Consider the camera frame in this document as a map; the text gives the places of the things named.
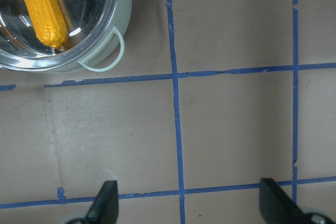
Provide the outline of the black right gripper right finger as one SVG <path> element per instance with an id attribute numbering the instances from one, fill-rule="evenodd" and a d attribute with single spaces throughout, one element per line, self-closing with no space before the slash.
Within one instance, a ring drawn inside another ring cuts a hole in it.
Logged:
<path id="1" fill-rule="evenodd" d="M 259 211 L 268 224 L 313 223 L 272 178 L 261 178 Z"/>

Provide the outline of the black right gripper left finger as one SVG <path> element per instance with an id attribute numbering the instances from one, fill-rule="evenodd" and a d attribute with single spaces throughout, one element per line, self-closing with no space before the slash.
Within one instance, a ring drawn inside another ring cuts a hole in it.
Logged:
<path id="1" fill-rule="evenodd" d="M 119 215 L 118 184 L 105 181 L 85 215 L 85 223 L 117 223 Z"/>

